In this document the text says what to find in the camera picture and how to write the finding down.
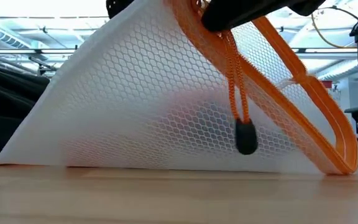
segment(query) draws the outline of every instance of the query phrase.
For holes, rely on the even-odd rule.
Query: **ceiling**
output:
[[[358,0],[327,0],[322,7],[336,5],[358,16]],[[349,33],[357,22],[353,17],[332,9],[315,12],[316,24],[323,35],[337,45],[354,46]],[[279,34],[290,47],[329,48],[312,26],[310,17],[299,16],[289,8],[268,15]],[[0,0],[0,49],[74,49],[109,20],[105,0]],[[70,54],[42,54],[36,59],[58,68]],[[311,73],[327,74],[330,67],[342,62],[354,64],[356,53],[351,56],[325,54],[300,54]],[[5,60],[25,68],[37,70],[38,65],[23,54],[0,54],[0,64]]]

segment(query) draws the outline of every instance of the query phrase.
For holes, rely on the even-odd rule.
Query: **wooden table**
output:
[[[0,224],[358,224],[358,174],[0,166]]]

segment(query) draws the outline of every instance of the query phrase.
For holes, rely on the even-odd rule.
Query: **orange trim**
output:
[[[172,5],[175,17],[182,28],[182,31],[188,36],[193,45],[225,76],[227,75],[227,68],[224,67],[222,61],[224,56],[219,55],[219,58],[211,55],[210,49],[213,46],[217,52],[225,52],[223,40],[216,34],[207,31],[201,24],[200,15],[192,9],[192,1],[176,1],[166,0]],[[319,149],[311,148],[307,142],[302,142],[297,136],[296,132],[289,127],[288,124],[283,124],[276,118],[270,110],[264,112],[270,116],[273,121],[279,125],[291,140],[305,153],[305,155],[324,173],[329,174],[349,174],[357,169],[358,153],[357,153],[357,139],[352,131],[349,121],[344,116],[342,111],[335,104],[333,99],[328,95],[324,86],[306,73],[306,68],[300,62],[299,58],[289,48],[287,43],[277,34],[277,31],[272,27],[265,17],[261,17],[253,21],[254,25],[264,35],[269,44],[273,47],[276,53],[283,60],[289,71],[293,75],[294,81],[300,84],[312,99],[313,103],[321,110],[329,124],[331,125],[335,136],[336,146],[333,147],[327,139],[309,122],[309,120],[279,91],[273,86],[255,67],[253,67],[246,59],[240,59],[240,65],[243,71],[246,71],[246,76],[251,78],[259,88],[263,89],[274,102],[279,104],[283,110],[299,124],[313,139],[313,141],[322,150],[329,162],[309,154]],[[208,44],[201,44],[200,37],[195,37],[194,30],[197,31],[201,39],[207,41]]]

